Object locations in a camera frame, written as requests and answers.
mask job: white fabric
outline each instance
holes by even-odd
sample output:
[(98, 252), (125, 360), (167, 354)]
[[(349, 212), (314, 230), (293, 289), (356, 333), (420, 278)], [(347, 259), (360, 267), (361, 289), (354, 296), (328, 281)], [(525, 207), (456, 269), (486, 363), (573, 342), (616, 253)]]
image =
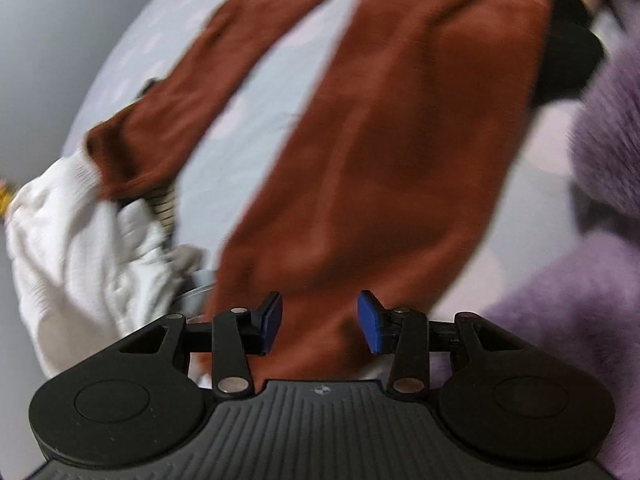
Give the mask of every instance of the white fabric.
[(20, 315), (48, 377), (166, 314), (200, 257), (183, 248), (174, 262), (146, 203), (118, 211), (98, 199), (98, 184), (80, 149), (25, 185), (9, 208)]

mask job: gray wall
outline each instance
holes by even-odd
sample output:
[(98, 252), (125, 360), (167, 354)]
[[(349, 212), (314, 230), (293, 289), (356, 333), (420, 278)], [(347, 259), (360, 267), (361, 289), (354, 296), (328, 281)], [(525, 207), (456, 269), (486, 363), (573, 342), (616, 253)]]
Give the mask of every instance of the gray wall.
[[(0, 0), (0, 175), (25, 182), (58, 158), (104, 59), (148, 1)], [(14, 480), (42, 460), (27, 408), (44, 378), (3, 242), (0, 298), (0, 472)]]

